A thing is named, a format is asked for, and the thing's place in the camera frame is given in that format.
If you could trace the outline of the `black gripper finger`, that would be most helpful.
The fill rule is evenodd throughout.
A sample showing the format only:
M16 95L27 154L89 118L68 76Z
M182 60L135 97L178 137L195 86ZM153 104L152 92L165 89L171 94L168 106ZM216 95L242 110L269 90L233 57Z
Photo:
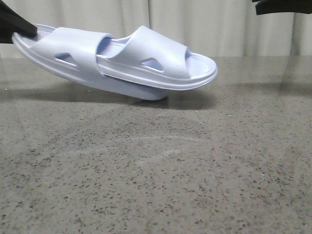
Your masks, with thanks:
M0 1L0 42L13 44L12 35L19 33L27 37L37 35L37 27L14 12L4 1Z
M270 13L312 13L311 0L253 0L256 14L264 15Z

